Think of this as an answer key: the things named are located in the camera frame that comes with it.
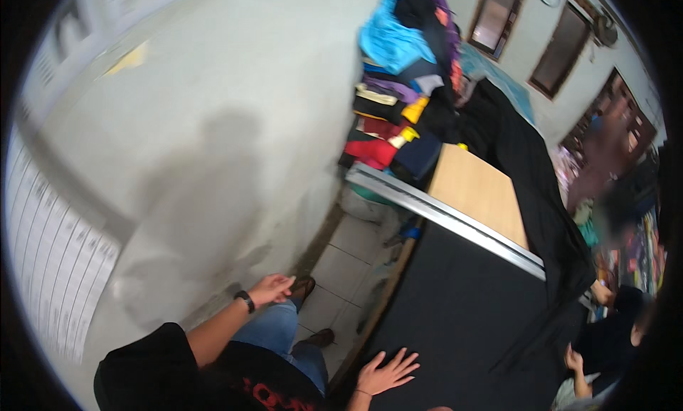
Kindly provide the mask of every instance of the tile floor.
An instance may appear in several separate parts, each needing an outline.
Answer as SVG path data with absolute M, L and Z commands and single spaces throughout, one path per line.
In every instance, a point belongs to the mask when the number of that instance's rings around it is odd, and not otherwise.
M 372 268 L 388 259 L 378 229 L 345 215 L 311 273 L 316 288 L 299 313 L 295 342 L 332 328 L 335 343 L 323 349 L 330 379 L 353 346 L 361 306 L 375 283 Z

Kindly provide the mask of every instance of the black t-shirt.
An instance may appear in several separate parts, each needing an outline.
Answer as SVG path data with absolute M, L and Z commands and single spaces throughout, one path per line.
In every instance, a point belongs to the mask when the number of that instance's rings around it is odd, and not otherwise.
M 644 304 L 640 289 L 620 287 L 614 300 L 617 312 L 586 325 L 576 345 L 572 345 L 583 356 L 583 372 L 600 373 L 593 382 L 594 395 L 616 381 L 635 355 L 631 329 Z
M 199 369 L 176 323 L 113 350 L 95 374 L 95 397 L 109 410 L 321 410 L 316 385 L 262 347 L 230 341 Z

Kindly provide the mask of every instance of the blue jeans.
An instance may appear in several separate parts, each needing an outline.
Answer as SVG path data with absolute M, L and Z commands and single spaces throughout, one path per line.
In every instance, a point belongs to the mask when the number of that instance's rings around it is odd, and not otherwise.
M 322 396 L 325 396 L 327 368 L 320 347 L 298 343 L 290 354 L 298 321 L 296 307 L 291 300 L 270 306 L 240 328 L 232 336 L 232 341 L 253 344 L 278 354 L 310 378 Z

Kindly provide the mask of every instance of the wall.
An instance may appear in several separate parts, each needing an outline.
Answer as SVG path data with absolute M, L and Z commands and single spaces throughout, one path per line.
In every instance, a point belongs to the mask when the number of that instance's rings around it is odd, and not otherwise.
M 286 271 L 339 187 L 335 161 L 359 74 L 356 33 L 378 0 L 181 0 L 133 27 L 68 87 L 39 131 L 73 176 L 135 226 L 80 365 L 48 353 L 85 409 L 109 350 L 180 321 L 236 280 Z M 466 33 L 478 0 L 448 0 Z M 524 0 L 499 65 L 526 83 L 561 10 Z M 103 75 L 146 42 L 142 65 Z M 554 101 L 530 88 L 559 142 L 617 65 L 645 114 L 627 40 L 587 46 Z M 657 120 L 650 120 L 662 127 Z

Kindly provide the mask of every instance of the wristwatch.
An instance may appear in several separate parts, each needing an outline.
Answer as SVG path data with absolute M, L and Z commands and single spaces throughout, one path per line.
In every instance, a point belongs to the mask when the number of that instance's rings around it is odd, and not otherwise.
M 256 307 L 254 306 L 254 302 L 252 301 L 252 297 L 248 295 L 248 293 L 245 290 L 239 291 L 233 299 L 241 298 L 244 300 L 244 302 L 249 306 L 249 312 L 254 313 L 254 310 L 256 310 Z

